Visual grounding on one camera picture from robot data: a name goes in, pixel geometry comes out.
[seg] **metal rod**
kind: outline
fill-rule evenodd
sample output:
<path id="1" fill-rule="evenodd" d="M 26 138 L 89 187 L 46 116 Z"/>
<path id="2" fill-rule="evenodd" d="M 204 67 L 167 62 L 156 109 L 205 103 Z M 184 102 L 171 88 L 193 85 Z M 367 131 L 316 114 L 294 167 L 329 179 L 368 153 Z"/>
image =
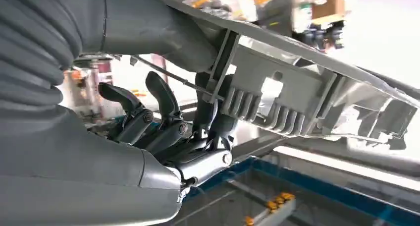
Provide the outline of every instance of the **metal rod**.
<path id="1" fill-rule="evenodd" d="M 189 217 L 191 217 L 191 216 L 195 215 L 196 213 L 199 213 L 199 212 L 201 212 L 201 211 L 205 210 L 206 208 L 208 208 L 208 207 L 210 207 L 210 206 L 212 206 L 212 205 L 216 204 L 216 203 L 217 203 L 217 202 L 219 202 L 220 200 L 222 200 L 222 199 L 226 198 L 226 197 L 227 197 L 227 196 L 229 196 L 229 195 L 232 195 L 233 193 L 236 193 L 236 190 L 231 190 L 231 191 L 228 191 L 227 193 L 225 193 L 224 195 L 222 195 L 222 196 L 218 197 L 217 199 L 214 199 L 214 200 L 212 200 L 211 202 L 209 202 L 208 204 L 206 204 L 206 205 L 204 205 L 204 206 L 202 206 L 202 207 L 200 207 L 200 208 L 198 208 L 198 209 L 194 210 L 193 212 L 191 212 L 191 213 L 187 214 L 186 216 L 184 216 L 184 217 L 182 217 L 181 219 L 177 220 L 177 221 L 175 222 L 175 225 L 177 225 L 177 224 L 179 224 L 179 223 L 181 223 L 181 222 L 185 221 L 187 218 L 189 218 Z"/>
<path id="2" fill-rule="evenodd" d="M 181 77 L 179 77 L 179 76 L 177 76 L 177 75 L 175 75 L 175 74 L 173 74 L 173 73 L 171 73 L 171 72 L 169 72 L 169 71 L 161 68 L 160 66 L 157 66 L 157 65 L 155 65 L 155 64 L 153 64 L 153 63 L 151 63 L 151 62 L 149 62 L 149 61 L 147 61 L 147 60 L 145 60 L 145 59 L 143 59 L 143 58 L 141 58 L 139 56 L 132 56 L 132 57 L 134 59 L 136 59 L 138 61 L 141 61 L 142 63 L 148 65 L 149 67 L 153 68 L 154 70 L 159 71 L 159 72 L 161 72 L 161 73 L 163 73 L 163 74 L 165 74 L 165 75 L 167 75 L 167 76 L 169 76 L 169 77 L 171 77 L 171 78 L 173 78 L 173 79 L 175 79 L 177 81 L 182 82 L 182 84 L 184 84 L 184 85 L 186 85 L 188 87 L 191 87 L 191 88 L 193 88 L 196 91 L 203 92 L 203 93 L 205 93 L 207 95 L 210 95 L 210 96 L 213 95 L 213 93 L 210 93 L 205 88 L 200 87 L 200 86 L 197 86 L 197 85 L 194 85 L 193 83 L 188 82 L 188 80 L 183 79 L 183 78 L 181 78 Z M 221 100 L 221 101 L 224 101 L 224 97 L 219 96 L 219 95 L 216 95 L 216 99 Z"/>
<path id="3" fill-rule="evenodd" d="M 263 206 L 265 206 L 267 204 L 267 198 L 261 192 L 259 192 L 257 190 L 254 190 L 254 189 L 250 188 L 249 186 L 238 182 L 237 180 L 229 179 L 227 181 L 227 183 L 229 185 L 231 185 L 233 188 L 235 188 L 235 189 L 241 191 L 242 193 L 244 193 L 245 196 L 247 196 L 248 198 L 251 198 L 255 202 L 257 202 L 257 203 L 259 203 Z"/>
<path id="4" fill-rule="evenodd" d="M 358 136 L 358 135 L 350 134 L 350 133 L 310 134 L 310 135 L 305 135 L 303 137 L 304 138 L 315 138 L 315 139 L 330 138 L 330 137 L 354 138 L 354 139 L 358 139 L 358 140 L 364 140 L 364 141 L 375 142 L 375 143 L 380 143 L 380 144 L 385 144 L 385 143 L 388 142 L 388 140 L 380 140 L 380 139 L 376 139 L 376 138 Z"/>

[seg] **bolt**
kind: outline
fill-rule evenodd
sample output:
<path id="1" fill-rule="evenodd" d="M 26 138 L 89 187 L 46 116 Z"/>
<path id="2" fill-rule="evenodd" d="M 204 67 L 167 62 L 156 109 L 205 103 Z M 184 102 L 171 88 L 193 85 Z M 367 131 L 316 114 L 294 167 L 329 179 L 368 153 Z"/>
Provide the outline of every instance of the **bolt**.
<path id="1" fill-rule="evenodd" d="M 230 154 L 223 155 L 223 162 L 226 164 L 230 164 L 232 162 L 232 155 Z"/>
<path id="2" fill-rule="evenodd" d="M 182 191 L 181 191 L 181 194 L 180 194 L 180 196 L 182 197 L 182 198 L 184 198 L 185 196 L 187 196 L 187 194 L 190 192 L 190 188 L 185 188 L 185 189 L 183 189 Z"/>
<path id="3" fill-rule="evenodd" d="M 181 134 L 184 134 L 185 132 L 187 132 L 187 130 L 188 130 L 188 126 L 185 123 L 182 123 L 178 129 L 179 133 Z"/>
<path id="4" fill-rule="evenodd" d="M 144 116 L 143 116 L 143 120 L 145 123 L 151 123 L 153 121 L 153 114 L 150 112 L 147 112 Z"/>

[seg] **gray plastic part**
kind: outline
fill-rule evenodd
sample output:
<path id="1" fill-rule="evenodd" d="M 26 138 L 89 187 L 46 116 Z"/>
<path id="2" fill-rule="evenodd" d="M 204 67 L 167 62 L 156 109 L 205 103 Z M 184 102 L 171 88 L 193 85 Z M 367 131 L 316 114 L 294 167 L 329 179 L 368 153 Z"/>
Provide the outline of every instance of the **gray plastic part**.
<path id="1" fill-rule="evenodd" d="M 174 217 L 174 173 L 139 148 L 89 133 L 58 105 L 54 86 L 82 53 L 157 53 L 207 70 L 216 52 L 197 25 L 159 0 L 0 0 L 0 19 L 0 225 Z"/>
<path id="2" fill-rule="evenodd" d="M 119 102 L 126 113 L 133 111 L 136 107 L 142 106 L 139 99 L 129 90 L 101 82 L 98 85 L 99 94 L 113 102 Z"/>
<path id="3" fill-rule="evenodd" d="M 214 103 L 216 95 L 222 87 L 227 69 L 232 62 L 236 48 L 238 47 L 240 35 L 230 30 L 226 30 L 223 41 L 220 45 L 219 53 L 211 69 L 210 78 L 206 89 L 213 92 L 212 96 L 204 95 L 203 100 Z"/>
<path id="4" fill-rule="evenodd" d="M 218 149 L 214 151 L 195 151 L 176 160 L 172 160 L 183 179 L 194 179 L 194 186 L 200 186 L 218 172 L 226 169 L 232 163 L 232 154 L 229 150 Z"/>
<path id="5" fill-rule="evenodd" d="M 162 119 L 181 115 L 181 109 L 176 101 L 169 85 L 154 71 L 150 71 L 146 77 L 148 91 L 159 103 L 159 113 Z"/>
<path id="6" fill-rule="evenodd" d="M 296 40 L 251 23 L 215 17 L 173 0 L 163 1 L 192 17 L 210 40 L 220 39 L 228 32 L 248 38 L 246 42 L 239 42 L 236 49 L 232 48 L 234 52 L 224 58 L 226 64 L 233 60 L 232 64 L 236 66 L 234 81 L 222 107 L 222 112 L 226 115 L 283 136 L 312 138 L 354 133 L 354 129 L 340 129 L 339 120 L 345 119 L 346 111 L 351 109 L 362 108 L 362 112 L 386 111 L 389 101 L 407 104 L 406 108 L 401 106 L 400 109 L 412 107 L 414 111 L 420 108 L 420 102 L 416 97 L 413 98 L 418 95 L 411 87 L 391 83 L 387 81 L 388 78 L 343 63 Z M 245 47 L 249 43 L 253 52 Z M 221 52 L 228 53 L 225 48 L 221 48 L 219 54 Z M 294 65 L 299 59 L 313 65 L 301 66 L 302 62 L 299 63 L 300 66 Z M 289 64 L 285 69 L 285 65 L 275 66 L 273 62 Z M 288 70 L 288 73 L 293 70 L 295 73 L 282 78 L 282 82 L 287 83 L 274 103 L 269 103 L 270 116 L 261 117 L 260 103 L 267 104 L 261 98 L 264 79 L 271 78 L 275 72 L 283 73 L 285 70 Z M 400 91 L 394 87 L 407 90 Z M 211 92 L 212 96 L 219 94 L 216 93 L 214 84 L 208 85 L 207 91 Z M 392 107 L 388 112 L 394 112 L 395 109 Z M 412 119 L 413 111 L 404 113 L 404 117 L 398 119 L 401 122 L 398 123 L 398 128 L 401 127 L 401 130 L 397 133 L 395 128 L 387 124 L 390 119 L 380 121 L 384 124 L 376 126 L 379 118 L 391 116 L 389 114 L 378 114 L 377 118 L 363 118 L 361 120 L 364 127 L 359 131 L 360 137 L 380 141 L 379 131 L 389 136 L 401 137 L 401 133 L 406 131 L 406 126 Z"/>
<path id="7" fill-rule="evenodd" d="M 219 94 L 223 97 L 227 96 L 229 87 L 232 83 L 233 75 L 226 75 L 222 85 L 220 87 Z M 223 101 L 217 100 L 217 105 L 222 106 Z M 207 137 L 207 142 L 212 141 L 210 149 L 225 148 L 227 150 L 232 150 L 232 137 L 231 134 L 235 131 L 238 124 L 238 118 L 234 118 L 225 114 L 222 114 L 221 111 L 217 111 L 216 116 L 214 117 L 213 122 L 211 123 L 210 130 Z"/>
<path id="8" fill-rule="evenodd" d="M 153 112 L 151 110 L 143 110 L 137 114 L 113 140 L 131 145 L 135 144 L 152 123 L 152 121 L 145 119 L 146 116 L 150 116 L 153 119 Z"/>
<path id="9" fill-rule="evenodd" d="M 201 72 L 195 77 L 195 84 L 205 88 L 210 78 L 210 74 Z M 201 139 L 203 129 L 207 129 L 217 112 L 217 104 L 208 103 L 203 100 L 203 93 L 197 91 L 197 110 L 194 112 L 193 132 L 194 137 Z"/>
<path id="10" fill-rule="evenodd" d="M 188 71 L 209 70 L 217 54 L 192 19 L 159 0 L 106 0 L 105 31 L 106 53 L 155 53 Z"/>

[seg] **orange part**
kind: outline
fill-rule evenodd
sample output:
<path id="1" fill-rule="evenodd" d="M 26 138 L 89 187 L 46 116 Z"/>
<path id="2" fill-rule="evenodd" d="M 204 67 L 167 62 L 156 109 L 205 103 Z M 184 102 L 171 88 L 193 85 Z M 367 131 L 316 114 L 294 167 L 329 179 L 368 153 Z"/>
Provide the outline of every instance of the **orange part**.
<path id="1" fill-rule="evenodd" d="M 77 71 L 77 70 L 72 71 L 71 72 L 71 78 L 73 80 L 81 80 L 82 79 L 82 73 L 80 71 Z"/>
<path id="2" fill-rule="evenodd" d="M 249 217 L 249 216 L 246 216 L 245 217 L 245 225 L 246 226 L 253 226 L 254 225 L 254 219 Z"/>
<path id="3" fill-rule="evenodd" d="M 278 196 L 278 197 L 276 198 L 276 203 L 277 203 L 277 204 L 284 204 L 284 198 L 283 198 L 283 197 L 281 197 L 281 196 Z"/>
<path id="4" fill-rule="evenodd" d="M 286 199 L 286 200 L 292 200 L 292 199 L 294 199 L 294 198 L 295 198 L 295 196 L 294 196 L 294 195 L 289 194 L 289 193 L 286 193 L 286 192 L 281 193 L 281 197 L 283 197 L 283 198 L 284 198 L 284 199 Z"/>
<path id="5" fill-rule="evenodd" d="M 209 0 L 198 0 L 198 1 L 193 3 L 193 7 L 198 7 L 198 6 L 204 4 L 207 1 L 209 1 Z"/>
<path id="6" fill-rule="evenodd" d="M 277 204 L 272 202 L 272 201 L 268 201 L 267 202 L 267 207 L 271 210 L 276 210 L 277 209 Z"/>

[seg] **blue frame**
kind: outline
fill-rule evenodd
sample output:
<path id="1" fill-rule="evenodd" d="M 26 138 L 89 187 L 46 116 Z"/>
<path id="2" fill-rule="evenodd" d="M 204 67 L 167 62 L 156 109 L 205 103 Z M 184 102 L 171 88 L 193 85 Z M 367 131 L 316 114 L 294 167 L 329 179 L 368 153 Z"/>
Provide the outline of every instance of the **blue frame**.
<path id="1" fill-rule="evenodd" d="M 397 226 L 420 226 L 420 216 L 417 214 L 374 198 L 367 197 L 357 192 L 318 180 L 308 175 L 286 168 L 279 168 L 274 164 L 256 158 L 248 158 L 220 172 L 203 184 L 201 189 L 204 191 L 210 190 L 224 181 L 234 178 L 238 174 L 244 173 L 245 171 L 251 169 L 251 167 L 253 170 L 288 181 L 300 188 L 322 195 L 332 201 L 339 202 L 351 209 L 382 219 L 390 224 Z M 199 193 L 200 192 L 197 189 L 192 189 L 191 193 L 185 198 L 185 200 L 189 200 L 197 196 Z"/>

